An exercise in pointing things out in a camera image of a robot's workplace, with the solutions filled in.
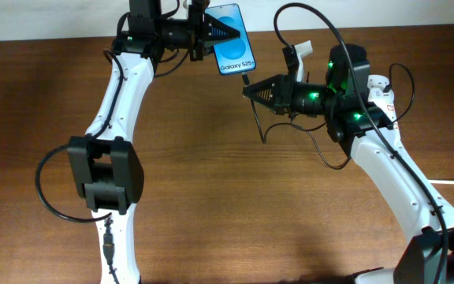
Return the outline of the blue smartphone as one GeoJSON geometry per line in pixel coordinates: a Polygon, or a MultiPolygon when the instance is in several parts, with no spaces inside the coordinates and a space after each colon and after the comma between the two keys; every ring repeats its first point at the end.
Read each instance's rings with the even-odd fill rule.
{"type": "Polygon", "coordinates": [[[240,37],[214,45],[219,73],[223,76],[252,71],[256,67],[240,7],[236,3],[206,8],[206,13],[240,32],[240,37]]]}

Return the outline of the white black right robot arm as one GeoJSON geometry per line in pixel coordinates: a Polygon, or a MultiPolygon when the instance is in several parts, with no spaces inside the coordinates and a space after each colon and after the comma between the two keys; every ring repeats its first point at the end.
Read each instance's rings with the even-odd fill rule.
{"type": "Polygon", "coordinates": [[[288,74],[244,87],[243,95],[275,114],[321,115],[330,138],[378,187],[407,240],[394,268],[353,274],[351,283],[454,283],[454,207],[404,148],[388,78],[370,73],[363,47],[336,46],[324,84],[304,82],[309,42],[283,50],[288,74]]]}

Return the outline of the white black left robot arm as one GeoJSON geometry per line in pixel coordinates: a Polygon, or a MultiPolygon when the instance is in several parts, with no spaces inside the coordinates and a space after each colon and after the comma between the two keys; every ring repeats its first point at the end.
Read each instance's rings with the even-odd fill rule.
{"type": "Polygon", "coordinates": [[[133,147],[143,97],[165,50],[183,49],[193,62],[240,31],[208,15],[207,1],[188,1],[188,15],[174,19],[159,0],[130,0],[117,23],[110,82],[95,119],[67,145],[76,190],[91,211],[101,254],[102,283],[140,283],[134,218],[144,171],[133,147]]]}

